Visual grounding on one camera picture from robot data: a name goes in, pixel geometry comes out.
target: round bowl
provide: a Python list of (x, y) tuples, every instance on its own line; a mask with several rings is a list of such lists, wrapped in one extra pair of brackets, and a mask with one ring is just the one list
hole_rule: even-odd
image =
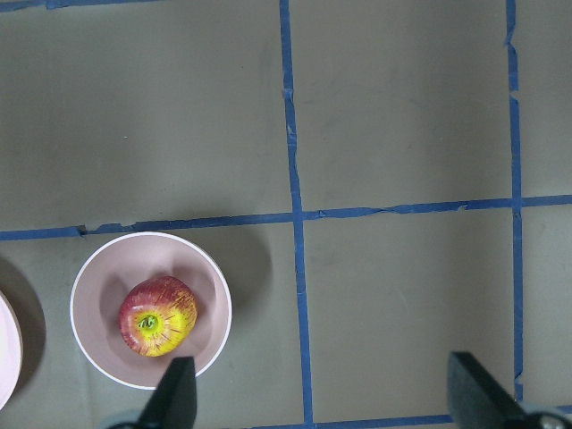
[[(189, 286), (198, 318), (177, 349), (144, 357), (123, 341), (119, 309), (131, 289), (163, 275)], [(203, 249), (174, 235), (137, 232), (106, 243), (81, 267), (71, 291), (70, 316), (81, 350), (99, 371), (118, 383), (151, 390), (173, 358), (194, 357), (197, 376), (213, 364), (231, 329), (231, 294), (220, 268)]]
[(22, 361), (22, 340), (16, 314), (0, 292), (0, 409), (12, 396)]

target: partially visible pink bowl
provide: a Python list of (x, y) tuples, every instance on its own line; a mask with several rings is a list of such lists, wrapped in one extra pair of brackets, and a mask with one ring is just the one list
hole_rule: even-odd
[(18, 319), (8, 299), (0, 292), (0, 409), (12, 396), (22, 361), (22, 340)]
[[(144, 357), (122, 339), (119, 308), (140, 282), (171, 275), (189, 286), (198, 303), (195, 328), (174, 351)], [(81, 267), (70, 301), (73, 334), (86, 358), (118, 383), (154, 389), (171, 360), (195, 358), (197, 376), (223, 350), (231, 329), (231, 294), (223, 273), (201, 248), (161, 232), (137, 232), (99, 248)]]

